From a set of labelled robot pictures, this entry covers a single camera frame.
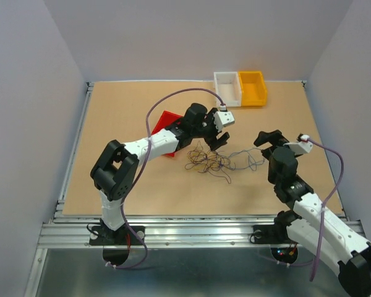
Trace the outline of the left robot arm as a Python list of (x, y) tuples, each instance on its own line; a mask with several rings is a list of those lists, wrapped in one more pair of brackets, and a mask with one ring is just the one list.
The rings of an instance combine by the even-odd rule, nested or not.
[(90, 176), (100, 192), (102, 216), (99, 226), (92, 230), (106, 244), (118, 244), (127, 235), (121, 214), (124, 199), (148, 161), (175, 153), (194, 139), (203, 139), (211, 150), (225, 145), (229, 134), (223, 129), (235, 119), (225, 106), (208, 110), (193, 103), (185, 115), (173, 120), (149, 137), (133, 142), (110, 141), (93, 166)]

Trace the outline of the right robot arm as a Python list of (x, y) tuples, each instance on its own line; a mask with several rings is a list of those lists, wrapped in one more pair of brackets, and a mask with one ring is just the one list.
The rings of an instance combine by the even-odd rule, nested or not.
[(317, 143), (306, 134), (295, 142), (281, 131), (259, 132), (254, 145), (269, 143), (262, 150), (268, 161), (268, 182), (277, 198), (288, 206), (271, 225), (254, 225), (252, 244), (300, 244), (314, 255), (310, 279), (323, 262), (337, 276), (349, 296), (371, 295), (371, 241), (363, 237), (327, 206), (298, 174), (298, 157)]

